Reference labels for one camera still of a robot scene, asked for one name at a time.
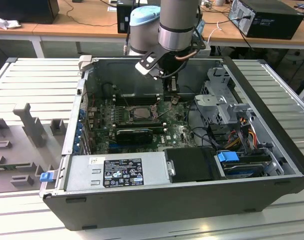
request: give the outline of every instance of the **power supply label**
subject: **power supply label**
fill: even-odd
[[[104,161],[106,188],[144,185],[142,159],[121,159]]]

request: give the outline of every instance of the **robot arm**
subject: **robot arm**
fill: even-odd
[[[201,36],[193,35],[199,3],[200,0],[162,0],[159,22],[146,24],[139,29],[140,33],[134,28],[132,31],[131,25],[131,46],[137,54],[144,53],[136,69],[143,75],[162,79],[165,92],[179,91],[178,72],[205,47]]]

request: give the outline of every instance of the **table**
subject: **table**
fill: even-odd
[[[290,6],[295,5],[295,1],[283,1]],[[106,4],[98,0],[85,0],[82,3],[74,3],[72,0],[58,0],[58,2],[60,11],[53,24],[23,23],[22,28],[0,29],[0,40],[31,41],[38,58],[45,57],[42,41],[102,43],[123,43],[125,41],[126,35],[117,33],[116,12],[107,11],[108,6]],[[71,10],[72,7],[74,9],[69,12],[69,15],[80,23],[112,26],[78,24],[66,16],[67,11]],[[224,5],[215,8],[222,11],[227,10],[227,7],[228,5]],[[227,17],[221,13],[204,13],[203,19],[206,22],[215,23],[227,20]],[[211,37],[213,45],[247,47],[239,31],[231,22],[223,23],[220,26],[223,31],[216,31]],[[209,34],[215,28],[216,25],[214,24],[206,25],[203,32],[204,38],[208,39]],[[304,49],[304,22],[301,23],[292,40],[248,38],[248,42],[255,48]]]

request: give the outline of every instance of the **computer case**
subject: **computer case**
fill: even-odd
[[[57,0],[0,0],[0,18],[5,20],[52,24],[58,12]]]
[[[243,18],[232,22],[248,38],[290,40],[304,14],[277,0],[234,0],[228,18]]]

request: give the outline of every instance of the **yellow wire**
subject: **yellow wire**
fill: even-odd
[[[234,140],[233,142],[231,142],[231,143],[226,147],[226,149],[228,149],[228,148],[234,146],[234,145],[237,144],[239,141],[240,141],[240,138]]]

